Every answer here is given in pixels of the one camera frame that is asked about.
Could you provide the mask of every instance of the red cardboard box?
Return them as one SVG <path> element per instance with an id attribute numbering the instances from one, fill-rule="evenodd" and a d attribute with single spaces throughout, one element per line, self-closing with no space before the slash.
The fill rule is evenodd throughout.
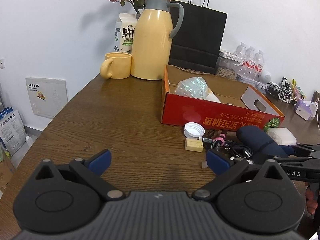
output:
<path id="1" fill-rule="evenodd" d="M 202 77 L 221 103 L 175 95 L 180 81 Z M 253 86 L 224 77 L 167 65 L 162 87 L 161 123 L 184 126 L 196 122 L 205 129 L 236 131 L 254 125 L 264 131 L 279 127 L 284 115 Z"/>

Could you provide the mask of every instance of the table surface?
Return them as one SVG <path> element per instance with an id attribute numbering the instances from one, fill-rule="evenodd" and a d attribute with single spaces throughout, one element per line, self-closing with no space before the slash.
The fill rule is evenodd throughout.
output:
<path id="1" fill-rule="evenodd" d="M 11 239 L 20 231 L 12 203 L 43 159 L 68 163 L 108 148 L 112 164 L 102 177 L 126 193 L 191 193 L 212 180 L 214 173 L 199 165 L 204 151 L 186 151 L 183 128 L 160 123 L 161 87 L 162 81 L 132 76 L 105 81 L 100 75 L 86 85 L 50 122 L 18 166 L 0 202 L 0 239 Z M 316 119 L 306 122 L 292 106 L 276 105 L 286 116 L 282 126 L 289 128 L 298 142 L 319 142 Z"/>

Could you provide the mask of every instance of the wall electrical panel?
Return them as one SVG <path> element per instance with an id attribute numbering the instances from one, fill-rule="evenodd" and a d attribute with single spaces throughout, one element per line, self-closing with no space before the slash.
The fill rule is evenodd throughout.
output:
<path id="1" fill-rule="evenodd" d="M 26 85 L 35 115 L 53 119 L 68 103 L 65 80 L 26 78 Z"/>

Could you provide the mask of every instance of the hand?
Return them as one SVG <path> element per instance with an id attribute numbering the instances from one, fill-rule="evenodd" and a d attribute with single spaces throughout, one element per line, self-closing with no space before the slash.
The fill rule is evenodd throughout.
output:
<path id="1" fill-rule="evenodd" d="M 313 200 L 314 193 L 309 188 L 309 183 L 306 182 L 305 185 L 308 187 L 305 193 L 306 196 L 306 204 L 307 204 L 307 211 L 311 215 L 313 215 L 316 212 L 316 208 L 318 207 L 318 202 L 316 200 Z"/>

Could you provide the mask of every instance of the container of nuts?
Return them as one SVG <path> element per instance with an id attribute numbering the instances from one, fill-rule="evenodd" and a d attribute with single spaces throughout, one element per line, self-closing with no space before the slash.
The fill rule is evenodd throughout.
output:
<path id="1" fill-rule="evenodd" d="M 234 59 L 225 58 L 220 55 L 217 60 L 216 75 L 236 80 L 240 68 L 239 64 L 240 62 Z"/>

